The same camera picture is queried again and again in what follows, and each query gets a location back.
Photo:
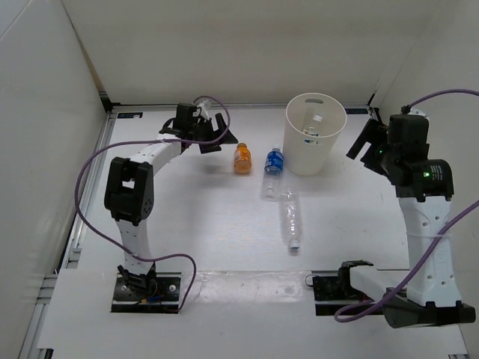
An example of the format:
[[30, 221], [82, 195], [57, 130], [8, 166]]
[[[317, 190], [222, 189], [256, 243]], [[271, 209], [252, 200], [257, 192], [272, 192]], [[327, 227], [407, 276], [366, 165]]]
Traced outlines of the orange plastic bottle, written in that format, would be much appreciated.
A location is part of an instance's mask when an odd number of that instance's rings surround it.
[[234, 152], [234, 171], [236, 174], [248, 174], [251, 170], [251, 153], [247, 145], [238, 143]]

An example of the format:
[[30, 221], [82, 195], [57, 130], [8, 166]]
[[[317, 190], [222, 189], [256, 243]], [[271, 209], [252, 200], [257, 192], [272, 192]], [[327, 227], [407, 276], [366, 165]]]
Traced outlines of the blue label plastic bottle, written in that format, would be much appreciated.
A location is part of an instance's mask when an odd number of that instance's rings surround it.
[[263, 168], [261, 197], [265, 200], [275, 200], [280, 187], [284, 168], [284, 155], [280, 145], [275, 145], [266, 155]]

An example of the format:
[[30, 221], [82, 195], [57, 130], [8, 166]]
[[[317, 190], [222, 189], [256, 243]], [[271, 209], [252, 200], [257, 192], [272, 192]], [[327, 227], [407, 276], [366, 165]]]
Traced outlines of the clear plastic bottle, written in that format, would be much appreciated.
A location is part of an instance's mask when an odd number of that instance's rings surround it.
[[279, 216], [281, 236], [289, 251], [297, 252], [300, 249], [302, 238], [302, 216], [300, 210], [299, 193], [294, 187], [284, 187], [279, 196]]

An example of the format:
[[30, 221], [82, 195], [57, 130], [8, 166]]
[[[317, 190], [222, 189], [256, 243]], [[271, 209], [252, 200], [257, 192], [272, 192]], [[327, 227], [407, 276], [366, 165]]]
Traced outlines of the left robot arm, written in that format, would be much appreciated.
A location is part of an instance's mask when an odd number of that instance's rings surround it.
[[197, 144], [205, 154], [220, 151], [223, 144], [238, 143], [220, 113], [215, 117], [209, 115], [210, 101], [202, 97], [192, 104], [179, 104], [175, 116], [160, 129], [154, 144], [111, 161], [104, 205], [115, 220], [121, 244], [126, 248], [119, 274], [126, 287], [139, 298], [151, 298], [157, 291], [155, 260], [147, 234], [147, 218], [154, 206], [155, 175], [192, 144]]

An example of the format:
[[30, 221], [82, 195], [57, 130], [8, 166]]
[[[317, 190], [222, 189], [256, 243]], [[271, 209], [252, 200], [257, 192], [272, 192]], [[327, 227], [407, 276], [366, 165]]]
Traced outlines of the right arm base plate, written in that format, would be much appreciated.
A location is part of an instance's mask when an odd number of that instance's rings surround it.
[[305, 276], [304, 283], [313, 290], [316, 316], [334, 316], [342, 307], [370, 300], [364, 293], [345, 287], [336, 271], [313, 271]]

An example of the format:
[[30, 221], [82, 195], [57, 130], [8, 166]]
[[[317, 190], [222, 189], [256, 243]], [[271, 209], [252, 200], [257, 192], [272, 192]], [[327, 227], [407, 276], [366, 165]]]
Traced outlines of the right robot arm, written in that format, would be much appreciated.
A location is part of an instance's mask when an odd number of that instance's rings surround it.
[[452, 263], [449, 230], [477, 203], [450, 216], [454, 181], [444, 159], [430, 159], [429, 120], [419, 114], [396, 114], [389, 123], [369, 119], [347, 153], [355, 159], [364, 145], [364, 166], [394, 186], [406, 226], [408, 274], [396, 286], [370, 263], [343, 263], [347, 273], [336, 280], [336, 290], [347, 299], [360, 292], [366, 300], [342, 307], [336, 322], [360, 320], [379, 310], [392, 328], [439, 327], [469, 324], [476, 310], [458, 290]]

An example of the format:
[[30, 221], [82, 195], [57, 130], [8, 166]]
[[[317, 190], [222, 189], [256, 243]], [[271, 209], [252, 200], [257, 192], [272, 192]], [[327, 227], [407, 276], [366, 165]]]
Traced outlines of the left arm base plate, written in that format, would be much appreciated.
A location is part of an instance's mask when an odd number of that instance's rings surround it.
[[176, 314], [180, 304], [180, 289], [179, 273], [157, 273], [156, 279], [146, 291], [132, 289], [118, 274], [110, 312]]

